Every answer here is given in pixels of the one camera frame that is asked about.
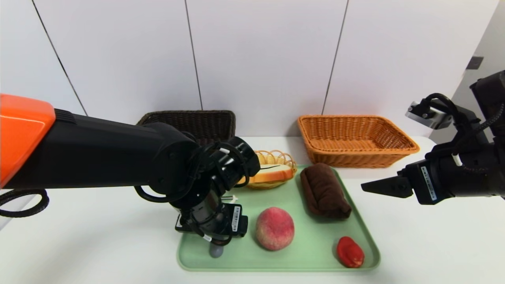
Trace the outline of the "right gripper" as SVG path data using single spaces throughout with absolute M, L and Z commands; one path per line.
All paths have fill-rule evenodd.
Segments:
M 422 205 L 435 205 L 447 198 L 491 196 L 489 174 L 494 168 L 492 149 L 433 150 L 424 160 L 405 167 L 405 175 L 361 184 L 364 192 L 409 198 L 413 190 Z

